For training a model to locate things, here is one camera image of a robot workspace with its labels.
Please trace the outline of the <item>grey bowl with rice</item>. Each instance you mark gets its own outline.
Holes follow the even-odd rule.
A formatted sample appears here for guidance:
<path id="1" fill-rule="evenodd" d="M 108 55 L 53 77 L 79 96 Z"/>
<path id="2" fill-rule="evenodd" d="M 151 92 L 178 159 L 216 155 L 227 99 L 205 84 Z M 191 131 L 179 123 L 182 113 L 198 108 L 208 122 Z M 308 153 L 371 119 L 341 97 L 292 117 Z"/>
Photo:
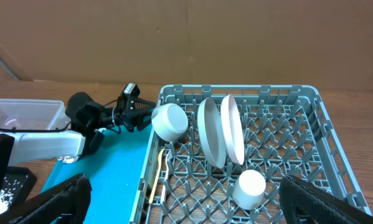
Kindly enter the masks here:
<path id="1" fill-rule="evenodd" d="M 156 134 L 167 142 L 177 141 L 188 129 L 188 118 L 184 110 L 174 103 L 157 106 L 151 115 Z"/>

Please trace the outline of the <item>white plastic fork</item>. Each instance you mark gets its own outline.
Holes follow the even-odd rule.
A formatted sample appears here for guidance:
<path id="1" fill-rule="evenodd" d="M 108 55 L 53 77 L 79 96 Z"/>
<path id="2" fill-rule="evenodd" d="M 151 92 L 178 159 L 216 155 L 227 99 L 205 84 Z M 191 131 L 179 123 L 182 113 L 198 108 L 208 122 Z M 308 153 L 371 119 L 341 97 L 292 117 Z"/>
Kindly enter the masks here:
<path id="1" fill-rule="evenodd" d="M 166 166 L 166 173 L 165 173 L 165 176 L 164 176 L 165 180 L 168 180 L 168 178 L 169 178 L 169 168 L 166 165 L 166 163 L 167 163 L 167 161 L 170 161 L 172 158 L 173 158 L 172 152 L 169 151 L 168 154 L 166 155 L 165 160 L 164 160 L 164 165 Z M 160 200 L 160 202 L 164 202 L 165 200 L 166 200 L 166 186 L 164 185 L 163 189 L 162 189 L 162 192 L 161 192 L 161 200 Z"/>

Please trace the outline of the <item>pink plate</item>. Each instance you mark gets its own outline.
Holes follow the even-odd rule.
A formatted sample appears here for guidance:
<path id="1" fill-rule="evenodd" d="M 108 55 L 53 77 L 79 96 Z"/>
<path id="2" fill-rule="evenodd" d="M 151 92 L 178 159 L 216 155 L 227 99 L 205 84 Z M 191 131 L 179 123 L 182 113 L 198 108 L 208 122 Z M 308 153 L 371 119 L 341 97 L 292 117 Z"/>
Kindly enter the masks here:
<path id="1" fill-rule="evenodd" d="M 245 159 L 243 130 L 237 103 L 232 94 L 222 100 L 220 116 L 227 154 L 233 163 L 242 165 Z"/>

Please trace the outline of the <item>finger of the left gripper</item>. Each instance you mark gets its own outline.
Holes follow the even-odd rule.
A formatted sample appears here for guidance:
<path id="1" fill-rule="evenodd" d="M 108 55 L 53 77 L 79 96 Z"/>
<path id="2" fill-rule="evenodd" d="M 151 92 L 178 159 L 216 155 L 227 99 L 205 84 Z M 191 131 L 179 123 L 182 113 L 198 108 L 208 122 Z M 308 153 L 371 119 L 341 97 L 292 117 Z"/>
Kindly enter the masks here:
<path id="1" fill-rule="evenodd" d="M 133 118 L 133 125 L 138 131 L 142 131 L 151 124 L 151 114 L 141 114 Z"/>
<path id="2" fill-rule="evenodd" d="M 143 112 L 150 111 L 156 107 L 155 102 L 144 100 L 142 98 L 129 96 L 128 97 L 128 108 L 132 112 Z"/>

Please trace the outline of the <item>white cup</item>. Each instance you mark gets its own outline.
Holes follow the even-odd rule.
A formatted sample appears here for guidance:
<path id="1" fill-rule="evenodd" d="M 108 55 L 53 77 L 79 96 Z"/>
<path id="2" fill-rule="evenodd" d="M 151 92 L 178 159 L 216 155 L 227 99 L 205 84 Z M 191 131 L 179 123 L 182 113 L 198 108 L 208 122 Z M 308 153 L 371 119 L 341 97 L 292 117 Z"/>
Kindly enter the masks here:
<path id="1" fill-rule="evenodd" d="M 256 170 L 243 171 L 234 185 L 232 198 L 244 210 L 258 208 L 263 200 L 267 183 Z"/>

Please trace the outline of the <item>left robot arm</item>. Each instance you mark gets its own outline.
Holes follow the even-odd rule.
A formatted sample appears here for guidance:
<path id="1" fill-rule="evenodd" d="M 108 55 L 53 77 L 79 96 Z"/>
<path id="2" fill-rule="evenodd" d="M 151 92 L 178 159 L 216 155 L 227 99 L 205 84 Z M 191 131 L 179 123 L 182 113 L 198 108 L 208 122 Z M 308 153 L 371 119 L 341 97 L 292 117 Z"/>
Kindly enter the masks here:
<path id="1" fill-rule="evenodd" d="M 62 128 L 0 128 L 0 191 L 7 167 L 18 163 L 59 157 L 94 154 L 103 141 L 102 130 L 116 133 L 125 128 L 141 131 L 151 123 L 156 104 L 123 92 L 116 106 L 101 105 L 87 93 L 78 92 L 68 101 L 65 115 L 70 121 Z"/>

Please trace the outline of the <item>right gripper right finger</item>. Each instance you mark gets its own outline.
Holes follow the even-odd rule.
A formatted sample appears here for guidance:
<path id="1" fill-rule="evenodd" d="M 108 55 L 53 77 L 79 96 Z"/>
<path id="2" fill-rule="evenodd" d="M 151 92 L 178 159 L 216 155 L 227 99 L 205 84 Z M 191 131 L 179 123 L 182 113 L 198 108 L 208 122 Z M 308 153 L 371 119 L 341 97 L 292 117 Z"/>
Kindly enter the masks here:
<path id="1" fill-rule="evenodd" d="M 373 217 L 303 181 L 295 175 L 281 179 L 280 206 L 287 224 L 370 224 Z"/>

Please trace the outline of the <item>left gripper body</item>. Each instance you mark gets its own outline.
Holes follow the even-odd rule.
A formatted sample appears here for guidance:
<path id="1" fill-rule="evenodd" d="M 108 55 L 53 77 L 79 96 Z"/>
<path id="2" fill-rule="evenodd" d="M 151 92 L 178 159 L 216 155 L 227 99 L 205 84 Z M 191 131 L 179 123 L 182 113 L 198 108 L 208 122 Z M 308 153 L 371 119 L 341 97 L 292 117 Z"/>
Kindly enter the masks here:
<path id="1" fill-rule="evenodd" d="M 133 106 L 133 100 L 139 97 L 139 93 L 122 93 L 116 100 L 112 100 L 107 104 L 103 105 L 111 112 L 111 121 L 105 126 L 106 129 L 120 133 L 113 128 L 116 126 L 124 126 L 128 132 L 133 132 L 135 128 L 139 130 L 138 118 L 135 117 Z"/>

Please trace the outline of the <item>yellow plastic fork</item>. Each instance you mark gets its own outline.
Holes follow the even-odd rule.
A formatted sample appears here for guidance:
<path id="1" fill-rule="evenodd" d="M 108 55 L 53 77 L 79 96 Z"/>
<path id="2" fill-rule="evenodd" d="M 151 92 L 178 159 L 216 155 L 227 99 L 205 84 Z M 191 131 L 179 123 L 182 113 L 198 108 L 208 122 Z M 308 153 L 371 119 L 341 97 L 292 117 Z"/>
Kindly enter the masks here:
<path id="1" fill-rule="evenodd" d="M 151 188 L 151 194 L 149 196 L 149 204 L 152 204 L 154 200 L 154 195 L 156 192 L 156 187 L 158 185 L 158 179 L 160 176 L 160 171 L 161 171 L 161 166 L 162 166 L 162 156 L 163 156 L 164 151 L 165 151 L 165 148 L 162 148 L 158 154 L 158 158 L 157 158 L 158 164 L 157 164 L 157 169 L 156 169 L 156 173 L 154 177 L 153 186 Z"/>

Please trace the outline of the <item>grey plate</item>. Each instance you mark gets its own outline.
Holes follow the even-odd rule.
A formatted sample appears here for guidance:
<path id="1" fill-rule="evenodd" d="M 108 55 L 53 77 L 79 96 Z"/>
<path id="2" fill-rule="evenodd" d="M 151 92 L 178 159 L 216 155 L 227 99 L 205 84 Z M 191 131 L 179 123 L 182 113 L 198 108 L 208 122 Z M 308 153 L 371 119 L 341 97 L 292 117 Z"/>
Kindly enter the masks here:
<path id="1" fill-rule="evenodd" d="M 197 129 L 207 162 L 222 169 L 226 162 L 226 147 L 219 110 L 212 98 L 204 99 L 197 112 Z"/>

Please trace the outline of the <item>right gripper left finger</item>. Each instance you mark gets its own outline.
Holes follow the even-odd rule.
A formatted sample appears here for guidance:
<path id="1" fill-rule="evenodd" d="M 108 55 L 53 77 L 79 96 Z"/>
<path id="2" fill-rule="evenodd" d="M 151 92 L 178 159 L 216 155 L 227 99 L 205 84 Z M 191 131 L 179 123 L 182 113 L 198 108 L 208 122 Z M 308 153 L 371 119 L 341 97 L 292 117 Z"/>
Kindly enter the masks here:
<path id="1" fill-rule="evenodd" d="M 83 223 L 91 202 L 92 186 L 77 174 L 0 214 L 3 223 Z"/>

